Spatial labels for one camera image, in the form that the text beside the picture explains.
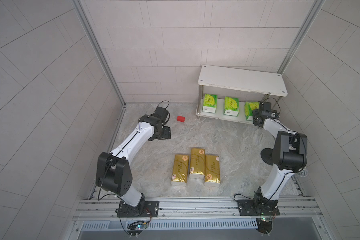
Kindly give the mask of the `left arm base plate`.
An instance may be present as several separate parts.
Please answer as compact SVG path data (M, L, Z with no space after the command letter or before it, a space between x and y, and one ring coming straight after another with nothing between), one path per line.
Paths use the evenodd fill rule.
M144 206L139 203L137 207L132 207L120 202L119 208L115 210L118 218L148 218L157 217L159 201L145 201Z

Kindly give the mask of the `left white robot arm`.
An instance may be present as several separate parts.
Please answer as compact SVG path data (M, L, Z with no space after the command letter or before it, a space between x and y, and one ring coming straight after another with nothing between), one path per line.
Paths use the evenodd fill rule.
M97 162L96 186L112 192L127 206L142 209L145 196L132 186L130 163L146 142L171 138L171 128L167 126L169 119L169 113L144 115L121 145L110 153L101 153Z

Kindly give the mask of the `green tissue pack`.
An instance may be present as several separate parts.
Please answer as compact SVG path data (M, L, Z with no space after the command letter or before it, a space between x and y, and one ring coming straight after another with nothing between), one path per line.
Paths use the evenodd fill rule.
M259 109L259 102L246 102L244 105L245 118L247 121L253 120L253 111Z
M237 117L239 115L239 100L237 98L225 97L224 115Z
M206 113L216 113L217 95L205 94L203 98L202 111Z

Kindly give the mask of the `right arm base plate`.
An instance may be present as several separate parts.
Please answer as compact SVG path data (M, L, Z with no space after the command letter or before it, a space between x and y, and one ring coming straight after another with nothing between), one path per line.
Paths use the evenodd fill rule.
M255 200L236 200L240 216L278 216L278 200L265 200L263 203L256 203Z

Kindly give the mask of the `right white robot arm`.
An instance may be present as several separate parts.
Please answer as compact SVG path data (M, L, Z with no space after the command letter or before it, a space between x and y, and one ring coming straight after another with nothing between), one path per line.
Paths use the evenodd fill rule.
M276 201L287 181L307 165L307 136L286 127L276 118L276 113L257 109L252 112L252 117L255 126L265 129L275 138L274 147L265 148L260 153L263 161L272 165L271 173L260 190L263 198Z

